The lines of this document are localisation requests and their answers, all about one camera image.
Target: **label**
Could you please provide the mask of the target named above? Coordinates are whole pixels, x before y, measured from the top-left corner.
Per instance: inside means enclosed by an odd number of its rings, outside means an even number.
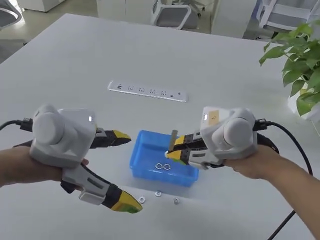
[[[219,110],[210,111],[208,114],[209,125],[216,125],[219,123]]]

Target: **metal washer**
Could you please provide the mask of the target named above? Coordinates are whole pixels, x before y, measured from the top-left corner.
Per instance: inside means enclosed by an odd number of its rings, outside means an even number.
[[[170,170],[171,169],[170,164],[166,163],[165,165],[163,165],[163,169],[164,170]]]
[[[155,168],[156,168],[156,169],[162,169],[163,166],[162,166],[162,164],[161,164],[160,162],[158,162],[158,163],[155,165]]]

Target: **white power strip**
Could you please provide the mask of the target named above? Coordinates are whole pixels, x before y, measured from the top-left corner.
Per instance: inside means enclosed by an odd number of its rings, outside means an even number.
[[[157,99],[167,99],[184,103],[188,101],[188,95],[186,92],[150,87],[138,83],[111,81],[109,83],[108,90],[119,93],[134,94]]]

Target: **blue container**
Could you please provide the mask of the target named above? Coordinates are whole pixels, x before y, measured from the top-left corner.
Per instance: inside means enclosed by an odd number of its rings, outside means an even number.
[[[130,159],[130,168],[135,178],[161,181],[190,187],[198,180],[199,170],[165,157],[170,144],[170,135],[141,130],[136,139]],[[171,169],[156,169],[156,164],[170,164]]]

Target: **black cable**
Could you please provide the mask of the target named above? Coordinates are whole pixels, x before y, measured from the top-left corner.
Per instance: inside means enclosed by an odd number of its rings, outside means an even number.
[[[296,214],[296,211],[293,210],[283,222],[277,227],[277,229],[271,234],[271,236],[267,240],[272,240],[275,236],[281,231],[281,229],[289,222],[289,220]]]
[[[296,145],[296,147],[298,148],[298,150],[300,151],[304,161],[305,161],[305,164],[306,164],[306,167],[308,169],[308,173],[313,176],[313,171],[312,171],[312,168],[311,168],[311,164],[309,162],[309,159],[305,153],[305,151],[303,150],[303,148],[301,147],[301,145],[299,144],[299,142],[297,141],[297,139],[292,135],[291,132],[289,132],[288,129],[286,129],[284,126],[276,123],[276,122],[273,122],[273,121],[267,121],[266,122],[266,125],[267,126],[275,126],[279,129],[281,129],[282,131],[284,131],[290,138],[291,140],[294,142],[294,144]],[[289,222],[289,220],[296,214],[296,212],[293,210],[284,220],[283,222],[279,225],[279,227],[272,233],[272,235],[267,239],[267,240],[273,240],[276,235],[281,231],[281,229]]]
[[[2,124],[2,125],[0,126],[0,131],[1,131],[2,129],[4,129],[5,127],[7,127],[7,126],[9,126],[9,125],[12,125],[12,124],[16,124],[16,125],[21,126],[22,121],[21,121],[21,120],[11,120],[11,121],[7,121],[7,122],[5,122],[4,124]]]

